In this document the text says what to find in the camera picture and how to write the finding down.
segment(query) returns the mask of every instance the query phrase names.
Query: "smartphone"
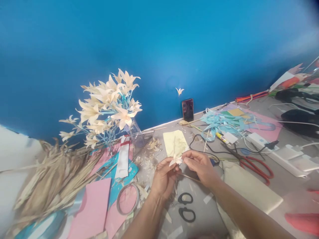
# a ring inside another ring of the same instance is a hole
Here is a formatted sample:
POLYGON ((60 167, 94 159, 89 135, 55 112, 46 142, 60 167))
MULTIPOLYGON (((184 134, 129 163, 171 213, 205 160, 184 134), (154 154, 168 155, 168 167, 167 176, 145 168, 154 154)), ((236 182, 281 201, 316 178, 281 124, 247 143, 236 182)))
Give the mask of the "smartphone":
POLYGON ((194 120, 194 104, 193 99, 182 101, 183 117, 187 122, 194 120))

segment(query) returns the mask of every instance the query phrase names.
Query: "hand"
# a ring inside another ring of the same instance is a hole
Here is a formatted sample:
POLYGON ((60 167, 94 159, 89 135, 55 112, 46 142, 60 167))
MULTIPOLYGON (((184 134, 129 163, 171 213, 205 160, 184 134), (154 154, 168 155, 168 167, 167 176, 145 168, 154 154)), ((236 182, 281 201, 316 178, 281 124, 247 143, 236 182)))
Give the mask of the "hand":
POLYGON ((165 201, 169 198, 173 191, 177 174, 181 173, 181 169, 176 163, 174 163, 172 166, 169 166, 169 163, 172 160, 173 157, 168 157, 163 159, 157 165, 150 192, 150 194, 153 196, 161 197, 165 201))
POLYGON ((197 173, 205 187, 211 188, 215 183, 222 181, 206 154, 189 150, 182 154, 182 159, 191 171, 197 173))

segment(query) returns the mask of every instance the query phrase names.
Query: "blue wall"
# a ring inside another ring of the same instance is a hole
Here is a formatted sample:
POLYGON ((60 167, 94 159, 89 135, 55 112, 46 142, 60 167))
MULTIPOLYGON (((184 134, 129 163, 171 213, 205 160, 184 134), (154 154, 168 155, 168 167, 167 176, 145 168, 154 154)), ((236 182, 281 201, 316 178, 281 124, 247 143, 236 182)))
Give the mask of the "blue wall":
POLYGON ((266 90, 319 55, 318 9, 300 0, 0 1, 0 124, 49 140, 80 85, 127 70, 142 129, 266 90))

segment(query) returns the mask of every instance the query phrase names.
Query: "flower bouquet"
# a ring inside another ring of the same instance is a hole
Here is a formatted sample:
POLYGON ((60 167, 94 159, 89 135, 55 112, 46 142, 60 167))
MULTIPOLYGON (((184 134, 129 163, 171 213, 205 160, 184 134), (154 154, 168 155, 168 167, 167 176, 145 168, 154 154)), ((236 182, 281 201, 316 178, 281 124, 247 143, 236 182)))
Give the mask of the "flower bouquet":
POLYGON ((141 111, 141 104, 135 101, 132 97, 133 90, 139 86, 134 84, 137 76, 129 75, 119 69, 116 76, 109 75, 109 80, 104 83, 99 81, 99 85, 81 86, 84 91, 90 93, 90 98, 85 99, 85 102, 79 100, 82 111, 79 118, 60 120, 74 126, 70 133, 60 132, 62 141, 68 140, 70 137, 78 134, 86 134, 85 145, 91 146, 92 149, 96 145, 104 144, 106 147, 111 147, 116 139, 116 136, 123 133, 124 129, 134 140, 143 141, 144 138, 141 130, 134 120, 137 112, 141 111))

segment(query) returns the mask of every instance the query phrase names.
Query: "glass vase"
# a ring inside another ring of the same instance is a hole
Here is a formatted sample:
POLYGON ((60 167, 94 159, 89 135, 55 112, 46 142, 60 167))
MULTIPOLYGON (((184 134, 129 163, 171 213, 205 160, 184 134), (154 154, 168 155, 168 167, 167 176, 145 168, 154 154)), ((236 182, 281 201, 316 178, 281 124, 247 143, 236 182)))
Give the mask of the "glass vase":
POLYGON ((142 135, 142 132, 137 124, 135 118, 132 118, 131 126, 127 124, 124 126, 125 131, 130 135, 132 143, 137 148, 142 148, 145 146, 146 141, 142 135))

